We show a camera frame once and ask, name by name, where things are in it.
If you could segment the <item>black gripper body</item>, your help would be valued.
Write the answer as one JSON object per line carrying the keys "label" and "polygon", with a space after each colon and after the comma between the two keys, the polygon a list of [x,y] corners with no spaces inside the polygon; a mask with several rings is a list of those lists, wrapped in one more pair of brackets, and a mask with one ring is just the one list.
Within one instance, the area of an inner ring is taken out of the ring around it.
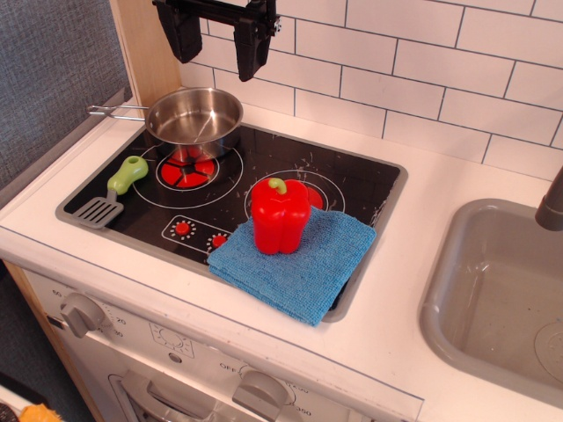
{"label": "black gripper body", "polygon": [[249,1],[240,6],[223,1],[153,1],[154,5],[167,7],[172,13],[186,14],[198,18],[234,26],[244,19],[253,22],[265,32],[281,30],[280,16],[276,13],[276,1]]}

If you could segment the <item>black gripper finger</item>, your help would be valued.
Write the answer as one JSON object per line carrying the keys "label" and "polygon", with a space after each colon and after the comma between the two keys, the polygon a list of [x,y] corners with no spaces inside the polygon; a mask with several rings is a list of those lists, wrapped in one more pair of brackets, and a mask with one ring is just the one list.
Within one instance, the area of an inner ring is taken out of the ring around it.
{"label": "black gripper finger", "polygon": [[272,36],[252,21],[241,21],[235,26],[238,77],[242,82],[251,80],[267,63]]}
{"label": "black gripper finger", "polygon": [[192,61],[202,50],[200,18],[164,3],[157,3],[157,15],[173,55]]}

